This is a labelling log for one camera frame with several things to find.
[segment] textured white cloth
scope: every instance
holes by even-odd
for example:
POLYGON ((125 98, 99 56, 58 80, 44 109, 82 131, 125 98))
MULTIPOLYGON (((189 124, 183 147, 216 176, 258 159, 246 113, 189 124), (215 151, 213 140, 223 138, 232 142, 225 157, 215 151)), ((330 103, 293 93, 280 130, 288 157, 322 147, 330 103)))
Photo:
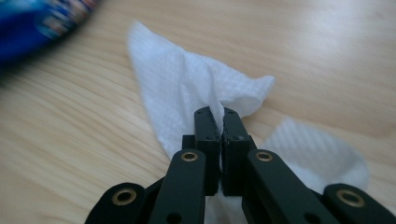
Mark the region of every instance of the textured white cloth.
MULTIPOLYGON (((181 149, 182 135, 193 134, 194 111, 210 106, 221 132, 224 106, 248 116, 262 105, 275 82, 270 76, 248 78, 224 63, 187 52, 138 22, 128 38, 145 107, 170 158, 181 149)), ((335 182, 361 189, 367 185, 367 166, 355 149, 292 119, 286 119, 263 148, 277 153, 320 193, 335 182)), ((247 223, 241 199, 222 193, 206 198, 205 223, 247 223)))

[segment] blue package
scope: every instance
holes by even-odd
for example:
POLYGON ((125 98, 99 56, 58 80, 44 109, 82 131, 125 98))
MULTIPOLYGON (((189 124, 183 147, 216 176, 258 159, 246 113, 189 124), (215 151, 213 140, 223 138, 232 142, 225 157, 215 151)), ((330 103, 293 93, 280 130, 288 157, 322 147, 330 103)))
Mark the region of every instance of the blue package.
POLYGON ((48 44, 79 25, 97 0, 1 0, 0 66, 48 44))

